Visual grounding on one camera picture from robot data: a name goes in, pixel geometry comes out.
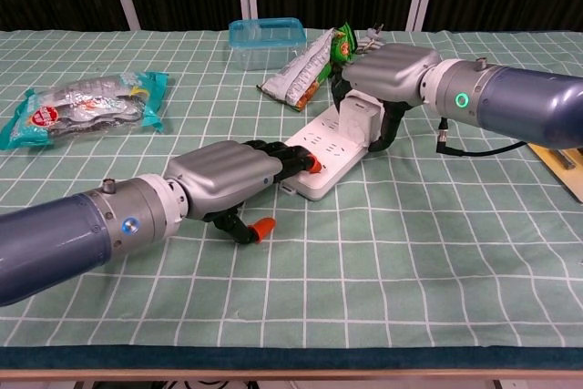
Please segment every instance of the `blue plastic lid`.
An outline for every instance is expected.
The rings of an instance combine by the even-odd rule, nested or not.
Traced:
[[[229,44],[240,49],[305,45],[300,20],[292,17],[237,20],[229,24]]]

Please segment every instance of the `clear plastic box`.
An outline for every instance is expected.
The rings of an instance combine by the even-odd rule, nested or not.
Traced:
[[[232,60],[241,70],[280,69],[307,46],[297,18],[259,18],[229,24]]]

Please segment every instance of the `power strip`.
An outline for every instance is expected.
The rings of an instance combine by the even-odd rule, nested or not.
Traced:
[[[381,118],[381,107],[368,99],[358,99],[359,107],[373,113],[372,119]],[[378,129],[378,123],[372,123],[373,130]],[[287,178],[280,185],[281,190],[295,194],[299,193],[309,200],[321,200],[346,173],[360,161],[368,152],[368,141],[363,145],[349,140],[341,134],[339,114],[335,106],[331,106],[312,120],[308,125],[285,141],[288,146],[301,145],[307,148],[322,164],[319,173],[300,172]]]

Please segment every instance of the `gray robot arm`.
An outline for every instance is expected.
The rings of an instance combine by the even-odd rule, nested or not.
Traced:
[[[0,306],[22,301],[113,258],[174,235],[185,219],[214,223],[236,242],[260,242],[275,220],[248,226],[238,208],[301,171],[318,172],[303,147],[221,141],[141,175],[0,216]]]
[[[488,64],[484,58],[442,60],[430,48],[387,44],[344,68],[332,84],[334,102],[358,90],[384,105],[381,137],[388,148],[404,113],[423,104],[456,120],[546,148],[583,146],[583,78]],[[438,144],[437,152],[457,149]]]

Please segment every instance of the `grid pattern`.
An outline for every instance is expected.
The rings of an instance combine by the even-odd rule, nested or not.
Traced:
[[[312,41],[321,30],[309,30]],[[583,35],[385,33],[447,57],[583,76]],[[0,213],[161,173],[171,156],[225,138],[286,139],[303,113],[259,96],[227,33],[0,34],[0,123],[24,91],[81,77],[170,74],[164,134],[135,130],[0,155]],[[435,154],[435,115],[411,111],[388,151],[323,200],[275,188],[242,218],[278,221],[238,247],[201,222],[138,254],[0,309],[0,344],[265,347],[583,346],[583,208],[528,148],[489,159]],[[451,124],[479,150],[508,138]]]

